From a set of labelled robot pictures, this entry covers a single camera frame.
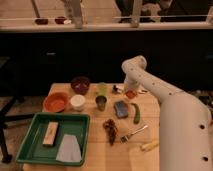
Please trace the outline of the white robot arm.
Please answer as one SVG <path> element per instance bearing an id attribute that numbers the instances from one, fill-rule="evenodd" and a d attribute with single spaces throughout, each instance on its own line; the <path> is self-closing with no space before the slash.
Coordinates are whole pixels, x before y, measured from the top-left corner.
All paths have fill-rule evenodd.
<path id="1" fill-rule="evenodd" d="M 195 96 L 148 73 L 146 66 L 141 55 L 121 65 L 125 91 L 143 86 L 160 103 L 160 171 L 213 171 L 210 110 Z"/>

